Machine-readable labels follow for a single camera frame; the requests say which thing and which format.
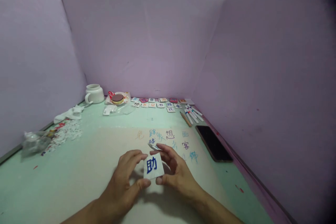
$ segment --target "green surface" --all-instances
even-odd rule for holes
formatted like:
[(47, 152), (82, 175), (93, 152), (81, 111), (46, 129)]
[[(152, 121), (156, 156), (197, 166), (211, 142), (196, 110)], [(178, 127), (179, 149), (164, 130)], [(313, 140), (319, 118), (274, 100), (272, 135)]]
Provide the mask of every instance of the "green surface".
[[(168, 113), (166, 109), (140, 107), (129, 115), (103, 116), (104, 107), (101, 103), (85, 108), (81, 121), (81, 139), (67, 141), (45, 156), (36, 155), (21, 160), (21, 152), (18, 152), (0, 166), (0, 223), (51, 223), (52, 216), (55, 221), (58, 220), (58, 213), (53, 212), (53, 208), (46, 202), (57, 197), (54, 191), (67, 182), (73, 172), (72, 162), (81, 156), (81, 151), (90, 141), (94, 141), (90, 136), (98, 128), (186, 127), (179, 109), (176, 109), (176, 113)], [(199, 137), (195, 124), (192, 128), (237, 216), (245, 223), (272, 223), (237, 167), (233, 163), (214, 162)], [(71, 208), (69, 207), (67, 214), (71, 214)]]

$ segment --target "ceramic cup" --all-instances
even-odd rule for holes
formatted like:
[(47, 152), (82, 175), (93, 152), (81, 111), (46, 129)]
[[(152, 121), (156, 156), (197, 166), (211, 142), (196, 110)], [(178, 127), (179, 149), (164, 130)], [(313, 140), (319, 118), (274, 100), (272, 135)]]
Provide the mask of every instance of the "ceramic cup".
[(85, 102), (87, 104), (97, 104), (105, 100), (103, 89), (98, 84), (86, 86)]

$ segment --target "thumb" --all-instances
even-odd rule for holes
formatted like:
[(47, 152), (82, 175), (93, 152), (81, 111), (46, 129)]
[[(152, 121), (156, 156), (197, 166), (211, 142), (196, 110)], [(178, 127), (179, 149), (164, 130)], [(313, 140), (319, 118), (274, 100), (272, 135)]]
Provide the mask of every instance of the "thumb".
[(157, 185), (168, 185), (168, 186), (175, 186), (175, 177), (173, 175), (165, 174), (162, 177), (156, 178)]
[(143, 189), (146, 189), (150, 185), (151, 181), (149, 179), (139, 179), (130, 187), (129, 193), (135, 199)]

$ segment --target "black phone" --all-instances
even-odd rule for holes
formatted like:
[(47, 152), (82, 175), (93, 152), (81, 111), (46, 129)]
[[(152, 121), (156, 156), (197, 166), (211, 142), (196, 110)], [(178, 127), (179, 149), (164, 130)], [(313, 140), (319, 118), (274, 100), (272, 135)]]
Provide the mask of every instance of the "black phone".
[(196, 126), (196, 130), (215, 162), (233, 162), (232, 157), (209, 126)]

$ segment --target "purple wall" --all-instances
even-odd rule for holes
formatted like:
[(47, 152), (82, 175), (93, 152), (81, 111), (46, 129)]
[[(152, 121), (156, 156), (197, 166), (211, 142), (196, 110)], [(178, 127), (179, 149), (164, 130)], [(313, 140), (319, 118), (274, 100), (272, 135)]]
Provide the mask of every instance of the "purple wall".
[(226, 0), (193, 100), (299, 223), (322, 223), (336, 171), (329, 0)]
[(63, 0), (87, 81), (191, 97), (224, 0)]
[(84, 97), (61, 0), (0, 0), (0, 157)]

